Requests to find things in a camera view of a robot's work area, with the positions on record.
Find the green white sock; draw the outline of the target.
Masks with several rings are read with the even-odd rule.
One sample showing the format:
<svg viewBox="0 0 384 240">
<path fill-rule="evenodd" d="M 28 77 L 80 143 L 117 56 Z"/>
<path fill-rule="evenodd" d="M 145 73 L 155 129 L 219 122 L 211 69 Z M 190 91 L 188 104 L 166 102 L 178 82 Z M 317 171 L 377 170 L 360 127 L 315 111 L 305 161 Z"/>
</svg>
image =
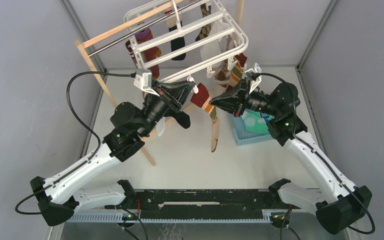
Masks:
<svg viewBox="0 0 384 240">
<path fill-rule="evenodd" d="M 274 117 L 269 114 L 256 111 L 244 111 L 240 117 L 247 132 L 258 135 L 269 135 L 268 122 Z"/>
</svg>

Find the white plastic sock hanger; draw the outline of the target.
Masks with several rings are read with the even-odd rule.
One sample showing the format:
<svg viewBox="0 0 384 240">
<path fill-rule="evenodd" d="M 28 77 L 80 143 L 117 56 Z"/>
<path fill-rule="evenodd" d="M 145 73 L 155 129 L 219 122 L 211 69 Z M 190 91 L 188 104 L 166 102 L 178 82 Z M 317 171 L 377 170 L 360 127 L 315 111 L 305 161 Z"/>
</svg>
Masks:
<svg viewBox="0 0 384 240">
<path fill-rule="evenodd" d="M 178 12 L 176 8 L 180 8 L 177 6 L 176 2 L 174 0 L 171 0 L 169 2 L 171 6 L 173 7 L 173 10 L 168 13 L 162 13 L 157 18 L 158 19 L 166 14 L 169 14 L 171 12 Z M 161 36 L 154 37 L 152 40 L 146 41 L 144 43 L 138 44 L 135 35 L 129 37 L 128 39 L 131 42 L 131 47 L 134 52 L 134 55 L 137 60 L 137 69 L 144 69 L 144 70 L 150 70 L 149 68 L 155 65 L 160 65 L 164 62 L 167 62 L 169 60 L 172 60 L 173 57 L 176 57 L 178 55 L 181 55 L 183 53 L 189 53 L 196 50 L 201 49 L 201 47 L 213 40 L 217 40 L 220 37 L 223 37 L 222 41 L 219 43 L 221 54 L 214 56 L 210 59 L 202 61 L 202 59 L 188 67 L 185 68 L 177 73 L 174 73 L 172 75 L 169 75 L 167 77 L 164 77 L 160 79 L 161 83 L 173 83 L 177 82 L 183 79 L 189 79 L 191 74 L 194 74 L 201 70 L 207 71 L 207 77 L 210 78 L 214 75 L 214 68 L 217 64 L 228 60 L 228 66 L 231 68 L 234 65 L 233 57 L 235 55 L 238 55 L 242 52 L 244 52 L 248 45 L 249 45 L 249 38 L 244 33 L 244 31 L 240 28 L 239 24 L 232 18 L 232 16 L 229 14 L 229 12 L 226 10 L 226 8 L 222 5 L 222 3 L 219 0 L 207 0 L 207 2 L 202 4 L 208 4 L 211 5 L 211 14 L 202 17 L 201 19 L 198 19 L 196 21 L 192 21 L 189 24 L 183 25 L 183 19 L 181 18 L 181 14 L 186 13 L 192 9 L 200 7 L 200 5 L 190 8 L 189 10 L 184 11 L 183 13 L 180 13 L 179 15 L 174 15 L 173 17 L 170 17 L 167 20 L 171 19 L 176 20 L 177 30 L 171 31 L 168 33 L 165 33 Z M 133 28 L 129 28 L 129 33 L 134 31 L 135 29 L 139 28 L 140 25 L 147 24 L 153 20 L 147 21 L 145 23 L 141 23 L 138 26 L 135 26 Z M 228 24 L 228 27 L 219 32 L 218 34 L 215 34 L 210 37 L 206 37 L 200 41 L 195 41 L 195 38 L 200 32 L 200 29 L 202 26 L 206 24 L 213 25 L 214 22 L 219 21 L 221 23 Z M 185 40 L 185 47 L 180 48 L 176 51 L 171 51 L 165 55 L 161 55 L 157 57 L 155 60 L 144 62 L 143 54 L 142 52 L 144 50 L 150 49 L 152 47 L 159 47 L 160 45 L 166 44 L 171 42 L 171 40 L 179 37 L 184 37 Z"/>
</svg>

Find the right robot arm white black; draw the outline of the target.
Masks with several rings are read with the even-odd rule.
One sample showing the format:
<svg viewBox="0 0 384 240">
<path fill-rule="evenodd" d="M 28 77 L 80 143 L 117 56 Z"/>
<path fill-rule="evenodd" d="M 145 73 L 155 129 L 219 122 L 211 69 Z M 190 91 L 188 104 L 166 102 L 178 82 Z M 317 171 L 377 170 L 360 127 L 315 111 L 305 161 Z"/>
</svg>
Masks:
<svg viewBox="0 0 384 240">
<path fill-rule="evenodd" d="M 311 190 L 286 178 L 278 180 L 269 187 L 269 203 L 273 207 L 289 204 L 305 210 L 332 235 L 351 229 L 355 222 L 369 216 L 372 192 L 346 177 L 318 146 L 297 116 L 300 100 L 295 85 L 282 82 L 272 93 L 265 94 L 252 90 L 249 79 L 242 79 L 235 87 L 214 97 L 211 104 L 235 117 L 245 111 L 271 115 L 267 123 L 269 134 L 300 162 L 316 183 L 318 189 Z"/>
</svg>

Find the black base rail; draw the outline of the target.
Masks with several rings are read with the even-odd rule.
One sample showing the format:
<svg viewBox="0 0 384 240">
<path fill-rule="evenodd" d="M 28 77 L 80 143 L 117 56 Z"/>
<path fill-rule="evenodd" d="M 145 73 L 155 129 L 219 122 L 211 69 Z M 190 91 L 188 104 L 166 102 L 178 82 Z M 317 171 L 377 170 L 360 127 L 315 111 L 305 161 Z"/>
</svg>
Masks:
<svg viewBox="0 0 384 240">
<path fill-rule="evenodd" d="M 143 189 L 123 204 L 150 220 L 261 220 L 290 206 L 267 189 Z"/>
</svg>

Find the maroon striped tan sock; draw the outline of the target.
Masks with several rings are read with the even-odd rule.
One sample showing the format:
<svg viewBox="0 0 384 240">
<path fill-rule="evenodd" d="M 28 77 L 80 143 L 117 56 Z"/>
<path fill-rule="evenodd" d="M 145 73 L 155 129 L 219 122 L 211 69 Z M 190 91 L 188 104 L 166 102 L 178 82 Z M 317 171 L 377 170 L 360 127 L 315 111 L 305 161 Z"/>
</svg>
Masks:
<svg viewBox="0 0 384 240">
<path fill-rule="evenodd" d="M 127 40 L 127 41 L 125 42 L 125 47 L 126 47 L 126 49 L 127 49 L 127 51 L 128 51 L 128 54 L 129 54 L 130 58 L 131 58 L 132 61 L 133 61 L 133 64 L 134 64 L 135 67 L 137 68 L 137 67 L 138 67 L 138 62 L 137 62 L 137 59 L 136 59 L 136 57 L 135 57 L 134 51 L 133 51 L 133 49 L 132 49 L 132 44 L 131 44 L 131 41 L 130 41 L 130 40 Z"/>
</svg>

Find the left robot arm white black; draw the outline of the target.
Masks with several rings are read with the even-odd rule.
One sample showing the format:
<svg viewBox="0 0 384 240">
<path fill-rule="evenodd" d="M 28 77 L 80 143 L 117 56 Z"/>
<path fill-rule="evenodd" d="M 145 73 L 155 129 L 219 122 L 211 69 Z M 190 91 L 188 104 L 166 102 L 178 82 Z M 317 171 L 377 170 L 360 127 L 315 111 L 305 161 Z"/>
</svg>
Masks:
<svg viewBox="0 0 384 240">
<path fill-rule="evenodd" d="M 151 88 L 155 93 L 146 95 L 143 108 L 127 101 L 116 107 L 110 118 L 114 129 L 96 150 L 52 177 L 32 179 L 30 186 L 47 225 L 60 225 L 85 209 L 118 204 L 125 209 L 133 207 L 137 196 L 126 180 L 98 189 L 83 189 L 83 186 L 136 154 L 145 145 L 143 138 L 148 137 L 164 117 L 182 115 L 183 105 L 195 86 L 195 82 L 186 80 L 153 81 Z"/>
</svg>

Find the blue plastic basket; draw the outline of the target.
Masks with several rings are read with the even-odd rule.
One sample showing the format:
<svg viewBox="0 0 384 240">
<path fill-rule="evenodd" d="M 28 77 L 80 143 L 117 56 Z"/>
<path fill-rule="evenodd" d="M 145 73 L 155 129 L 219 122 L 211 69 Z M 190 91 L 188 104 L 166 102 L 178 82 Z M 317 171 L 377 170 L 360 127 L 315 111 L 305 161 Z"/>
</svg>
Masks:
<svg viewBox="0 0 384 240">
<path fill-rule="evenodd" d="M 269 141 L 273 138 L 271 135 L 259 135 L 255 133 L 251 133 L 245 130 L 244 122 L 239 117 L 230 117 L 232 132 L 237 146 L 255 144 L 259 142 Z"/>
</svg>

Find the dark argyle sock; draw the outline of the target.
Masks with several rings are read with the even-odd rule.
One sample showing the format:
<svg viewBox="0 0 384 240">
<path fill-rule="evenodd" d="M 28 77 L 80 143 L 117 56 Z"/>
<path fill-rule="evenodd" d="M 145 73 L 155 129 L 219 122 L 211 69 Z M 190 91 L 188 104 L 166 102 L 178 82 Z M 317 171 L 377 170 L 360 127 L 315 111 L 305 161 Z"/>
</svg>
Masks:
<svg viewBox="0 0 384 240">
<path fill-rule="evenodd" d="M 204 17 L 209 16 L 212 13 L 212 6 L 207 4 L 207 3 L 203 3 L 203 4 L 200 5 L 200 10 L 201 10 L 201 13 L 202 13 L 202 17 L 204 18 Z M 208 23 L 208 24 L 202 26 L 200 28 L 199 34 L 195 38 L 195 41 L 198 42 L 198 41 L 203 40 L 206 37 L 208 37 L 208 35 L 211 32 L 211 29 L 212 29 L 212 24 L 211 23 Z"/>
</svg>

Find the white sock black stripes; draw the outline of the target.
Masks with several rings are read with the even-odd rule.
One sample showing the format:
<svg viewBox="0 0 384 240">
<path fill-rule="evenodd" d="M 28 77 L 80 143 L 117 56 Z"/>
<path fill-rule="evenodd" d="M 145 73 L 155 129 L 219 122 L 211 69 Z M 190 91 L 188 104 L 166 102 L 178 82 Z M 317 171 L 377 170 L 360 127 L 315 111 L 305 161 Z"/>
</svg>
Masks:
<svg viewBox="0 0 384 240">
<path fill-rule="evenodd" d="M 160 121 L 156 124 L 156 135 L 158 137 L 161 137 L 164 134 L 165 131 L 165 123 L 166 123 L 166 118 L 162 117 Z"/>
</svg>

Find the red cuff tan sock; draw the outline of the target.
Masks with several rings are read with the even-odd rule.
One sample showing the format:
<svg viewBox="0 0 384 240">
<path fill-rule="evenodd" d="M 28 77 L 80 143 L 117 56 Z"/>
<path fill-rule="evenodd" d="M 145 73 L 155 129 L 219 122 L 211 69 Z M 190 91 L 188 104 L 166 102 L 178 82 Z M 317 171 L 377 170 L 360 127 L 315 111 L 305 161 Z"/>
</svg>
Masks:
<svg viewBox="0 0 384 240">
<path fill-rule="evenodd" d="M 136 41 L 137 41 L 138 44 L 145 43 L 145 42 L 150 41 L 150 40 L 152 40 L 154 38 L 153 34 L 152 34 L 152 31 L 151 31 L 151 29 L 149 27 L 145 28 L 144 30 L 142 30 L 139 33 L 137 33 L 135 35 L 135 37 L 136 37 Z M 143 55 L 144 62 L 147 63 L 147 62 L 153 61 L 156 58 L 160 57 L 161 54 L 162 54 L 162 51 L 161 51 L 161 49 L 159 47 L 154 46 L 154 47 L 151 47 L 149 49 L 146 49 L 146 50 L 142 51 L 141 53 Z M 148 69 L 152 73 L 152 79 L 153 80 L 157 80 L 160 77 L 160 67 L 159 67 L 158 64 L 154 65 L 154 66 L 151 66 Z"/>
</svg>

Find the metal rack rod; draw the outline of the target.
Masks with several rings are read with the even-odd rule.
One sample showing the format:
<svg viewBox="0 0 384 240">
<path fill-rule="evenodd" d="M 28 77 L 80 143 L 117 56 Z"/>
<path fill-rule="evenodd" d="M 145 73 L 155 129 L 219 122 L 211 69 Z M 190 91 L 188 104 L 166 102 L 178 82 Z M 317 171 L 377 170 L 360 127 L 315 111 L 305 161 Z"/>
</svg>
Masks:
<svg viewBox="0 0 384 240">
<path fill-rule="evenodd" d="M 100 52 L 102 52 L 102 51 L 104 51 L 104 50 L 106 50 L 108 48 L 111 48 L 112 46 L 114 46 L 114 45 L 124 41 L 125 39 L 134 36 L 135 34 L 143 31 L 146 28 L 149 28 L 149 27 L 151 27 L 151 26 L 153 26 L 153 25 L 155 25 L 157 23 L 160 23 L 160 22 L 165 21 L 165 20 L 167 20 L 169 18 L 172 18 L 175 15 L 177 16 L 180 13 L 183 13 L 184 11 L 189 10 L 190 8 L 194 8 L 194 7 L 198 6 L 198 5 L 200 5 L 202 3 L 206 3 L 206 2 L 207 2 L 207 0 L 194 0 L 194 1 L 192 1 L 192 2 L 182 6 L 180 8 L 176 8 L 175 10 L 177 10 L 177 13 L 175 11 L 173 11 L 173 12 L 167 13 L 164 16 L 161 16 L 161 17 L 159 17 L 159 18 L 157 18 L 157 19 L 155 19 L 153 21 L 150 21 L 147 24 L 142 24 L 137 29 L 131 31 L 130 33 L 128 33 L 128 34 L 126 34 L 126 35 L 124 35 L 124 36 L 122 36 L 122 37 L 120 37 L 120 38 L 118 38 L 118 39 L 116 39 L 116 40 L 114 40 L 114 41 L 112 41 L 112 42 L 110 42 L 110 43 L 108 43 L 108 44 L 98 48 L 98 49 L 96 49 L 95 51 L 92 51 L 91 53 L 88 54 L 88 56 L 92 57 L 92 56 L 94 56 L 94 55 L 96 55 L 96 54 L 98 54 L 98 53 L 100 53 Z"/>
</svg>

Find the navy sock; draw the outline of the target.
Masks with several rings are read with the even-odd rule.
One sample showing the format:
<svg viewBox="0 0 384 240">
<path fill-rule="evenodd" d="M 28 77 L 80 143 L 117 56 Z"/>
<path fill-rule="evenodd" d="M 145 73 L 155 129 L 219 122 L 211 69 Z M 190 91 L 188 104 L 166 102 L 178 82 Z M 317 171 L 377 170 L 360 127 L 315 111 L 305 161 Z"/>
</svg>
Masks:
<svg viewBox="0 0 384 240">
<path fill-rule="evenodd" d="M 176 20 L 175 19 L 169 19 L 167 21 L 167 27 L 168 27 L 169 32 L 177 30 L 178 27 L 177 27 Z M 186 46 L 186 43 L 185 43 L 185 39 L 183 36 L 174 38 L 173 40 L 170 41 L 170 48 L 171 48 L 172 52 L 177 51 L 178 49 L 181 49 L 185 46 Z M 173 61 L 183 61 L 185 58 L 186 58 L 186 53 L 182 53 L 178 56 L 173 57 L 172 60 Z"/>
</svg>

